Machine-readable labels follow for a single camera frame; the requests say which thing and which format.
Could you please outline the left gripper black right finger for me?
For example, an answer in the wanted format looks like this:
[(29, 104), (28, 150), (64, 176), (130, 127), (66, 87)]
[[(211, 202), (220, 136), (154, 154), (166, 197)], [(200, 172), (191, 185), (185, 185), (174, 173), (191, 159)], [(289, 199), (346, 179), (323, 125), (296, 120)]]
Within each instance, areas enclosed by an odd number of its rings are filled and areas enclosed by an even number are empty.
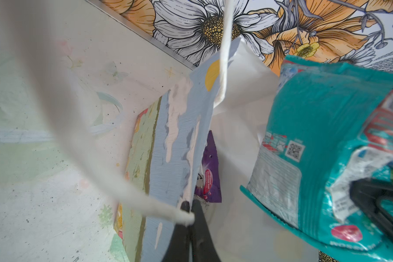
[(192, 261), (221, 262), (211, 238), (200, 201), (194, 199), (192, 212), (195, 216), (194, 224), (191, 226)]

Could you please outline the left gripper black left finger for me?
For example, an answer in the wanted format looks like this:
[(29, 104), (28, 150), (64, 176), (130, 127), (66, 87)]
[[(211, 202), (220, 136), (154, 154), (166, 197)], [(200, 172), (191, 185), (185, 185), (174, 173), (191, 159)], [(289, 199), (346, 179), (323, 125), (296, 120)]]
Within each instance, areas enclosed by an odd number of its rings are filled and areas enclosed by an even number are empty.
[(188, 262), (190, 259), (190, 227), (177, 224), (162, 262)]

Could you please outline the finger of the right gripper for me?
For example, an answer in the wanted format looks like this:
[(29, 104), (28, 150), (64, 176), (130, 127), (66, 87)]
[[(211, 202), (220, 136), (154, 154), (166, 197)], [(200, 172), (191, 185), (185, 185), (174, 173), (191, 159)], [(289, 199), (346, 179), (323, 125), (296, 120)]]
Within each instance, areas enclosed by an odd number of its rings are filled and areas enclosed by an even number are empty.
[(383, 207), (384, 201), (393, 203), (393, 184), (375, 179), (360, 179), (350, 183), (352, 202), (393, 243), (393, 216)]

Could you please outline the purple pink candy bag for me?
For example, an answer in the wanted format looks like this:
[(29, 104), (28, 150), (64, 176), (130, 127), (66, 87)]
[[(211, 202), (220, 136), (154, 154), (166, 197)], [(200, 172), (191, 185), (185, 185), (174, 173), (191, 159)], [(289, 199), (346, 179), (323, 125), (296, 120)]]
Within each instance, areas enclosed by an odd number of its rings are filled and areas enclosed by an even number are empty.
[(219, 160), (212, 131), (209, 131), (207, 136), (202, 163), (198, 170), (194, 195), (208, 203), (222, 202)]

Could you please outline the teal Fox's candy bag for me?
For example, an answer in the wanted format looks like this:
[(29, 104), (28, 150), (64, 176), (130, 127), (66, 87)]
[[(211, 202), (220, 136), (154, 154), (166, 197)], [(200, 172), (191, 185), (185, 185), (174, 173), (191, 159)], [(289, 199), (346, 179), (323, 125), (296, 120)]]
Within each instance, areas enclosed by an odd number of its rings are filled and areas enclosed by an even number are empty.
[(338, 262), (393, 262), (393, 240), (349, 191), (393, 186), (393, 74), (288, 56), (242, 193)]

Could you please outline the white green paper bag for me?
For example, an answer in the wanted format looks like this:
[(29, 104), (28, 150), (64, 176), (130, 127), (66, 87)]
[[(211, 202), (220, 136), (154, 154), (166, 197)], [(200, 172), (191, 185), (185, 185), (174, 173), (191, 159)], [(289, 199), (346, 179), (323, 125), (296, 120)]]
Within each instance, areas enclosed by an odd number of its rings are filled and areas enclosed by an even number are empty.
[(104, 192), (141, 215), (135, 260), (185, 261), (192, 248), (189, 237), (175, 243), (177, 231), (202, 222), (200, 204), (194, 201), (197, 173), (202, 163), (212, 113), (226, 95), (232, 53), (248, 38), (234, 38), (235, 25), (255, 31), (273, 25), (274, 13), (245, 13), (246, 1), (156, 1), (157, 30), (174, 49), (186, 49), (190, 37), (179, 30), (203, 30), (203, 18), (219, 20), (219, 50), (200, 55), (199, 67), (182, 79), (137, 119), (143, 145), (134, 138), (130, 153), (136, 157), (130, 175), (144, 178), (143, 189), (123, 178), (103, 159), (58, 62), (51, 38), (52, 23), (45, 1), (5, 1), (8, 25), (20, 61), (32, 82), (41, 112), (52, 136), (77, 167)]

